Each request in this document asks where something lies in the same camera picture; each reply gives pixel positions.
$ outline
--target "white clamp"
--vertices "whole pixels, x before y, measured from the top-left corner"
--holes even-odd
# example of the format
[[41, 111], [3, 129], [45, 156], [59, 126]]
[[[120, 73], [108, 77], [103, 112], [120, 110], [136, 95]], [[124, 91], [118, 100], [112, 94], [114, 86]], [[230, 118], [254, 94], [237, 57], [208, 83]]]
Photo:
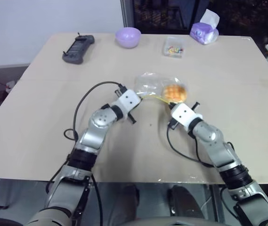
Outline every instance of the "white clamp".
[[201, 114], [196, 114], [190, 107], [184, 103], [179, 103], [171, 110], [171, 116], [184, 126], [188, 132], [189, 124], [196, 118], [202, 119]]
[[127, 119], [128, 113], [141, 102], [140, 97], [131, 89], [125, 91], [118, 100], [114, 101], [111, 106], [118, 106], [123, 114], [123, 119]]

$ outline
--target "black remote control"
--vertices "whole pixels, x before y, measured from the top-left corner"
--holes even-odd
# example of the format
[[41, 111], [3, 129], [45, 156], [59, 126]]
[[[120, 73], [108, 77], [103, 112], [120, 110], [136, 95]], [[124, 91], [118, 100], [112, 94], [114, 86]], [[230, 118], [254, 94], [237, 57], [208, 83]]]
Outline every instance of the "black remote control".
[[94, 43], [93, 35], [80, 35], [75, 38], [75, 41], [68, 49], [63, 53], [63, 60], [67, 63], [80, 65], [83, 62], [83, 55], [91, 44]]

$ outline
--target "bread roll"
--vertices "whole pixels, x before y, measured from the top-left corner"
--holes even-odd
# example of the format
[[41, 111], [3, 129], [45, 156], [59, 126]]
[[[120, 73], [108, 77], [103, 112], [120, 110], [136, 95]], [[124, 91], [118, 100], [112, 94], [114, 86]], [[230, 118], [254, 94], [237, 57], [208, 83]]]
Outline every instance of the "bread roll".
[[186, 90], [177, 84], [165, 86], [162, 95], [164, 99], [174, 103], [184, 102], [187, 98]]

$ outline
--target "clear plastic container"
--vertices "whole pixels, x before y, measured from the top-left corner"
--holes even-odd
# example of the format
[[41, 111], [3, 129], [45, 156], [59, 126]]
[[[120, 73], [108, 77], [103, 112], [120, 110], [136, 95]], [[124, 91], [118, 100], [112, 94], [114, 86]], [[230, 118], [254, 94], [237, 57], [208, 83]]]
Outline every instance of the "clear plastic container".
[[168, 36], [163, 46], [163, 55], [181, 58], [184, 52], [183, 38]]

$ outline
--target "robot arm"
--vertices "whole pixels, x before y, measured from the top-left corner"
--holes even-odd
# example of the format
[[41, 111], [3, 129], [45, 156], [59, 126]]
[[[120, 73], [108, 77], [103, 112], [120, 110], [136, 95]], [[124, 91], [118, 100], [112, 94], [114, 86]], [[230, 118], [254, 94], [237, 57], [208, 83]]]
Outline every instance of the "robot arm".
[[106, 134], [114, 122], [126, 119], [140, 98], [133, 90], [121, 87], [119, 98], [110, 105], [95, 111], [89, 127], [76, 142], [52, 185], [45, 208], [26, 226], [70, 226], [80, 220], [89, 195], [89, 179]]
[[209, 155], [215, 169], [224, 180], [233, 200], [241, 223], [244, 226], [268, 226], [268, 197], [259, 184], [251, 178], [233, 148], [224, 141], [222, 132], [202, 120], [194, 109], [180, 103], [172, 106], [172, 120], [184, 126], [191, 137], [196, 137]]

